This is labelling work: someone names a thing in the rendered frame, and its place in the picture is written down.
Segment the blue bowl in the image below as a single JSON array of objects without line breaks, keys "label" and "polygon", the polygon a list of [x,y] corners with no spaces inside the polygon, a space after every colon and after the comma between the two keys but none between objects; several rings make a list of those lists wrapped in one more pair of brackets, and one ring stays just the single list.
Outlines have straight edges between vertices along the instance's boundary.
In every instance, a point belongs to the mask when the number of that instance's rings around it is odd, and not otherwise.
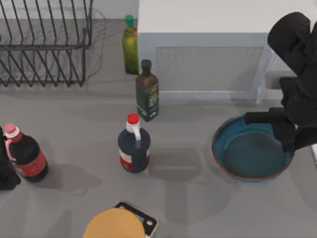
[{"label": "blue bowl", "polygon": [[283,150],[270,123],[246,124],[243,116],[226,120],[212,139],[214,160],[225,173],[245,182],[264,182],[290,165],[294,146]]}]

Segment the pale microwave oven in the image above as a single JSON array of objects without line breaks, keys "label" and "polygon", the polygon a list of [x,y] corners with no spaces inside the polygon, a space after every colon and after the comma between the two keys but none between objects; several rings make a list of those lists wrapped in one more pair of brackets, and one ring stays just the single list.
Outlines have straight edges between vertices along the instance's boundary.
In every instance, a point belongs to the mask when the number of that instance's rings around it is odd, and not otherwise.
[{"label": "pale microwave oven", "polygon": [[311,17],[315,0],[139,0],[138,51],[162,100],[255,100],[278,60],[267,36],[284,15]]}]

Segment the dark green bottle, black cap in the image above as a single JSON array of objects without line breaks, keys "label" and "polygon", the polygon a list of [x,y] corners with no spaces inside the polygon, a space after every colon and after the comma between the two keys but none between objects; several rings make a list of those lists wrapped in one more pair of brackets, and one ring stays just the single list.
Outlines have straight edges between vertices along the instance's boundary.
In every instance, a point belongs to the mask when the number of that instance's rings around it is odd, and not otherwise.
[{"label": "dark green bottle, black cap", "polygon": [[149,59],[142,60],[141,68],[142,72],[135,80],[137,113],[148,122],[159,114],[159,80],[151,72]]}]

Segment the dark bottle with red cap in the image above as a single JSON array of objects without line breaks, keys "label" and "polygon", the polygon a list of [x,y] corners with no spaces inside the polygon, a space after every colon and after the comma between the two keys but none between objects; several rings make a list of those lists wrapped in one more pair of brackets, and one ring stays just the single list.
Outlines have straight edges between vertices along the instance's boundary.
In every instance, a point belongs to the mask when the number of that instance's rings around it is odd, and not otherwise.
[{"label": "dark bottle with red cap", "polygon": [[140,118],[136,113],[129,113],[126,128],[118,135],[120,163],[131,173],[144,171],[150,163],[151,138],[140,126]]}]

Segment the black and white kitchen scale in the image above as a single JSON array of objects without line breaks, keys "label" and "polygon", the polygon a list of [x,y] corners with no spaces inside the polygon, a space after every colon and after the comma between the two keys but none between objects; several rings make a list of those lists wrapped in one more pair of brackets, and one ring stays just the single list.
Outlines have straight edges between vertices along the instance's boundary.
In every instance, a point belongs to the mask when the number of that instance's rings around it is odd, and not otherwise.
[{"label": "black and white kitchen scale", "polygon": [[155,232],[159,226],[159,221],[155,217],[149,215],[148,213],[140,210],[135,205],[126,202],[119,201],[115,205],[115,208],[122,208],[132,212],[141,221],[143,228],[145,230],[145,238],[154,238]]}]

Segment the green bottle with green cap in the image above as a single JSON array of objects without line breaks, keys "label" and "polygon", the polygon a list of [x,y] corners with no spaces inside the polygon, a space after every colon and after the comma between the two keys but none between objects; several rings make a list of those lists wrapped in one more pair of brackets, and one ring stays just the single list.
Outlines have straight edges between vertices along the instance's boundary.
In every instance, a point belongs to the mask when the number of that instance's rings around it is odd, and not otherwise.
[{"label": "green bottle with green cap", "polygon": [[127,74],[139,74],[139,57],[138,57],[138,41],[137,28],[134,27],[134,17],[132,15],[125,16],[126,28],[122,34],[122,50],[124,68]]}]

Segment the round brown bread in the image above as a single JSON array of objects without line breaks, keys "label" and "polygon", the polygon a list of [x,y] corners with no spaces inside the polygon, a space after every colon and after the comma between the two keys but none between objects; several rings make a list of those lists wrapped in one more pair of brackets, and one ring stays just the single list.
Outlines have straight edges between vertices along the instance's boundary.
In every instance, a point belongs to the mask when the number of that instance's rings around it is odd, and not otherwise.
[{"label": "round brown bread", "polygon": [[87,224],[83,238],[145,238],[141,221],[132,212],[109,208],[96,214]]}]

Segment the dark bottle with pink cap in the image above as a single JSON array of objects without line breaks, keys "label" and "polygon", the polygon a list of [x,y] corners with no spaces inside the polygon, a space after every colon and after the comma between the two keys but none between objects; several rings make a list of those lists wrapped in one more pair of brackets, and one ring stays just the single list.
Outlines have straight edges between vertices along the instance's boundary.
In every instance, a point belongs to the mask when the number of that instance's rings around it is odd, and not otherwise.
[{"label": "dark bottle with pink cap", "polygon": [[16,171],[30,182],[41,181],[49,165],[38,142],[12,123],[5,125],[4,134],[6,152]]}]

